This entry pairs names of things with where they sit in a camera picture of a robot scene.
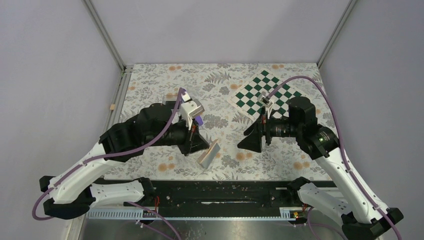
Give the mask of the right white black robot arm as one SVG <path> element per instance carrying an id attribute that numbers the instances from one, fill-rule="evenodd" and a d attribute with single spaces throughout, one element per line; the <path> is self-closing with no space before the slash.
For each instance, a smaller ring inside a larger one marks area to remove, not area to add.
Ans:
<path id="1" fill-rule="evenodd" d="M 403 218 L 395 207 L 388 207 L 350 166 L 337 135 L 318 123 L 315 106 L 303 96 L 288 101 L 288 116 L 275 118 L 266 106 L 256 121 L 244 131 L 238 148 L 260 153 L 273 138 L 294 138 L 300 149 L 332 179 L 343 196 L 339 200 L 299 177 L 288 185 L 287 201 L 313 207 L 336 222 L 349 240 L 375 240 L 394 229 Z"/>

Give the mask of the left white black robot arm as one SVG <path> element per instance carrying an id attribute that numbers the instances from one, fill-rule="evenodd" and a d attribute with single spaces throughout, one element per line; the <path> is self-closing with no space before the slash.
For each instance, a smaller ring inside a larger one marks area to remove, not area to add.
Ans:
<path id="1" fill-rule="evenodd" d="M 154 103 L 125 122 L 114 124 L 66 173 L 40 179 L 40 190 L 48 196 L 43 202 L 47 218 L 70 220 L 94 207 L 125 202 L 152 204 L 156 193 L 148 178 L 101 183 L 100 176 L 141 156 L 147 147 L 177 146 L 184 156 L 208 149 L 197 121 L 203 111 L 196 100 L 182 103 L 176 111 Z"/>

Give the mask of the tan leather card holder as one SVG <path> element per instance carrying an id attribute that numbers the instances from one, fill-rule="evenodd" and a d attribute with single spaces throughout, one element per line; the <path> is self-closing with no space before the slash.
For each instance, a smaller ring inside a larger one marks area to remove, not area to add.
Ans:
<path id="1" fill-rule="evenodd" d="M 219 153 L 220 149 L 221 147 L 219 146 L 218 139 L 215 139 L 210 144 L 209 148 L 199 156 L 197 163 L 204 169 L 207 169 L 216 155 Z"/>

